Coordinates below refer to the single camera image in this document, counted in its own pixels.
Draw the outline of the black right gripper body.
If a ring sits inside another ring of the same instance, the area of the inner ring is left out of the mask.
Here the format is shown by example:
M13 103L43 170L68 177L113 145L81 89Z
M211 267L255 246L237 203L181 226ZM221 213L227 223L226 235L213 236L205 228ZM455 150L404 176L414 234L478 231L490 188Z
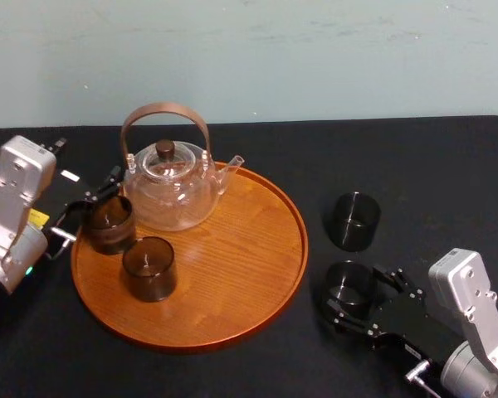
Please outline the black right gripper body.
M377 346L402 348L419 360L443 365L461 345L461 335L427 313L422 298L401 293L373 311Z

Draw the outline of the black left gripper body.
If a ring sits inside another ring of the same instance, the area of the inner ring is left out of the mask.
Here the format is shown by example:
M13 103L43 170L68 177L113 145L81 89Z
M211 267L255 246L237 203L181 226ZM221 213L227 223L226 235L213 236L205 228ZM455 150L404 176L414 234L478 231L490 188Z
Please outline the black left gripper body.
M56 170L51 184L37 199L28 214L28 222L46 239L45 257L59 257L72 240L66 232L67 207L75 201L85 201L85 192L92 188L84 179L67 170Z

